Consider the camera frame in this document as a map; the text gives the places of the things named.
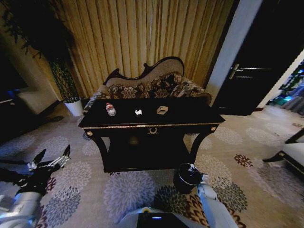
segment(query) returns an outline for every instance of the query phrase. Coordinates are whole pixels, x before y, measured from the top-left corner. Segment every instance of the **baseboard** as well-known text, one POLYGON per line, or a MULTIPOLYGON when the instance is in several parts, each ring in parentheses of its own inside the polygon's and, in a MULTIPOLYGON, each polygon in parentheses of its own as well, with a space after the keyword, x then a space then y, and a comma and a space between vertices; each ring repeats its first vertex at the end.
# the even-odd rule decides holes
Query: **baseboard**
POLYGON ((264 108, 256 108, 254 112, 261 112, 264 108))

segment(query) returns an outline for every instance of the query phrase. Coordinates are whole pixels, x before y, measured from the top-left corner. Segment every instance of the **black door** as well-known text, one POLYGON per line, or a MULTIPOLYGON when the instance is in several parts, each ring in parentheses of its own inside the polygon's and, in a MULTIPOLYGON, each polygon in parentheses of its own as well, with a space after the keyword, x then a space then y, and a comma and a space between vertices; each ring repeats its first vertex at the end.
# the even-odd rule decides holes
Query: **black door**
POLYGON ((213 107, 251 114, 304 48, 304 0, 264 0, 213 107))

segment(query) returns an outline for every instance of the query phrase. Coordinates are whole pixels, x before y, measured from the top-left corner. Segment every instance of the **white door frame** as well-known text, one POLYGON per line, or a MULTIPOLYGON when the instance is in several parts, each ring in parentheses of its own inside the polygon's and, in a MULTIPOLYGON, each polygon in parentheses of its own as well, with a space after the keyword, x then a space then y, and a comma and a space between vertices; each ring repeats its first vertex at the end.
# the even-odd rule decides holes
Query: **white door frame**
POLYGON ((263 0, 240 0, 214 65, 206 90, 213 105, 263 0))

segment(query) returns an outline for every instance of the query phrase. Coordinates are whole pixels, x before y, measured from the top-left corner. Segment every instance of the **water bottle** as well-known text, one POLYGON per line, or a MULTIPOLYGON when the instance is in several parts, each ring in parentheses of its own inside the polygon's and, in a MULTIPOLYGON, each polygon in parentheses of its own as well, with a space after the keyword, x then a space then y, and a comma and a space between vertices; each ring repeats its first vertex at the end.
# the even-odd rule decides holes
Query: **water bottle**
POLYGON ((116 110, 114 109, 112 104, 106 103, 105 109, 107 110, 109 116, 115 116, 116 115, 116 110))

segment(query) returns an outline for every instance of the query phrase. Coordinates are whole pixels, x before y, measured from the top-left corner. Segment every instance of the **white flower pot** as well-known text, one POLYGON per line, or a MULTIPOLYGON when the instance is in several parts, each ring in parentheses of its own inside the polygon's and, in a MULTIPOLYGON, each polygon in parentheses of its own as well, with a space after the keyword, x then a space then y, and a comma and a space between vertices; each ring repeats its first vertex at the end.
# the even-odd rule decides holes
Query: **white flower pot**
POLYGON ((73 103, 65 103, 65 105, 68 110, 73 114, 73 116, 80 116, 83 114, 84 109, 82 108, 81 100, 73 103))

